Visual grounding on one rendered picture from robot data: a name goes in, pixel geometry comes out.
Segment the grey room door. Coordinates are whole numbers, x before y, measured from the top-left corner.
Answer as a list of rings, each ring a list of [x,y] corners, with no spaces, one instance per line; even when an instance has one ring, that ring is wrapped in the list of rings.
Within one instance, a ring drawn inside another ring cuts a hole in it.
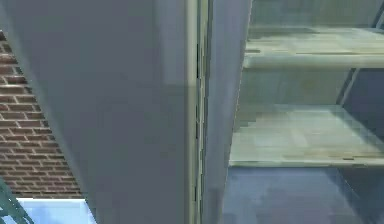
[[[0,0],[97,224],[197,224],[201,0]]]

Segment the pale wooden shelf unit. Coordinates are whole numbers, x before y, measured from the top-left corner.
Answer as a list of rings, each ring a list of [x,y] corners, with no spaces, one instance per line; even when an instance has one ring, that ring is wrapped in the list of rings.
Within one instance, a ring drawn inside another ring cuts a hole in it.
[[[384,0],[252,0],[225,210],[384,224]]]

